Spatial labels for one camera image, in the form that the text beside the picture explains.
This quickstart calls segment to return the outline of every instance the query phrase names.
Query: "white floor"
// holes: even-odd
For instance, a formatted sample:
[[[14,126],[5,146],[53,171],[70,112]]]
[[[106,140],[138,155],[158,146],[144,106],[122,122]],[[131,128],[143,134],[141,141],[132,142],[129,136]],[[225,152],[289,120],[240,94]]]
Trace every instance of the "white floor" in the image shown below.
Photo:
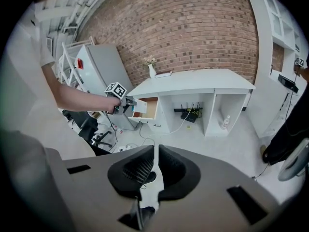
[[[177,129],[182,120],[180,114],[175,114],[175,125],[174,129]],[[108,123],[103,118],[98,118],[100,123]],[[144,141],[139,135],[138,125],[136,131],[125,130],[122,134],[117,133],[118,144],[112,149],[112,152],[117,152],[120,146],[126,146],[132,144],[132,147],[136,147],[133,144],[140,146]],[[105,125],[99,125],[99,132],[104,132],[108,129]],[[143,125],[141,134],[144,137],[152,135],[153,132],[150,130],[147,124]],[[245,173],[247,176],[258,176],[266,167],[260,157],[260,142],[254,131],[252,124],[246,116],[246,112],[242,112],[239,120],[234,126],[231,133],[225,138],[204,138],[202,133],[201,121],[197,120],[195,123],[185,121],[182,128],[174,134],[168,136],[154,135],[151,137],[155,141],[155,148],[159,144],[169,145],[186,149],[201,155],[217,158],[224,160],[240,171]],[[114,134],[108,135],[104,142],[114,145],[115,136]],[[151,140],[146,140],[145,145],[153,144]],[[304,177],[294,177],[293,179],[280,182],[277,179],[280,167],[283,163],[278,163],[273,166],[267,167],[265,172],[258,177],[257,181],[265,189],[267,189],[279,203],[284,202],[288,198],[295,195],[301,188]],[[147,189],[156,189],[157,191],[162,190],[162,176],[160,171],[155,170],[158,177],[157,179],[147,184]],[[147,197],[148,192],[142,190],[142,196],[144,200],[153,200],[153,197]]]

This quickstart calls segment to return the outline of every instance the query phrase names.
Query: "wooden drawer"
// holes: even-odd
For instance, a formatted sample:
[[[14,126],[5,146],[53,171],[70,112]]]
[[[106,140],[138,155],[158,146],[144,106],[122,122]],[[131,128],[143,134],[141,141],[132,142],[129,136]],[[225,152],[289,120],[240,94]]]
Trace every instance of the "wooden drawer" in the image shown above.
[[[141,98],[140,101],[147,103],[147,112],[145,114],[134,112],[132,117],[129,119],[136,122],[155,124],[157,119],[157,114],[159,113],[159,99],[158,97]]]

